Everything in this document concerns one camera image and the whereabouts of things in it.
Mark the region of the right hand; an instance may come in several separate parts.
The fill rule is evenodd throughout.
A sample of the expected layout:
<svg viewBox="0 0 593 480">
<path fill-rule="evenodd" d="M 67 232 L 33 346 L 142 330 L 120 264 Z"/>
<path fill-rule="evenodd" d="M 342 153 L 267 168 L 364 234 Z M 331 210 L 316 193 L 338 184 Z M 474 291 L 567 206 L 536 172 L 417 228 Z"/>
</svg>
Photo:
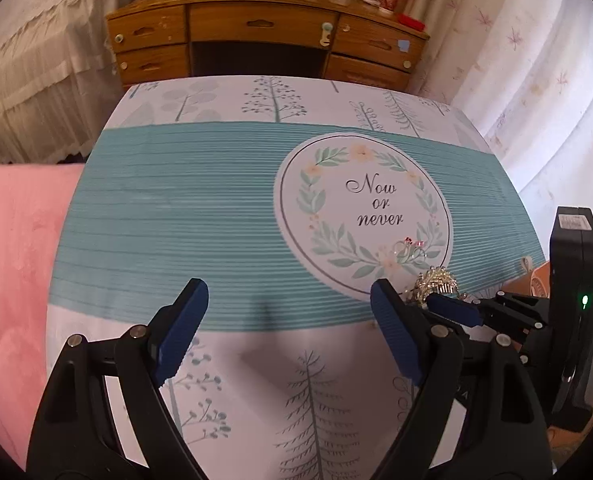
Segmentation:
<svg viewBox="0 0 593 480">
<path fill-rule="evenodd" d="M 593 428 L 592 418 L 581 432 L 550 426 L 547 429 L 547 438 L 551 446 L 551 460 L 556 468 L 561 467 L 570 456 L 580 447 Z"/>
</svg>

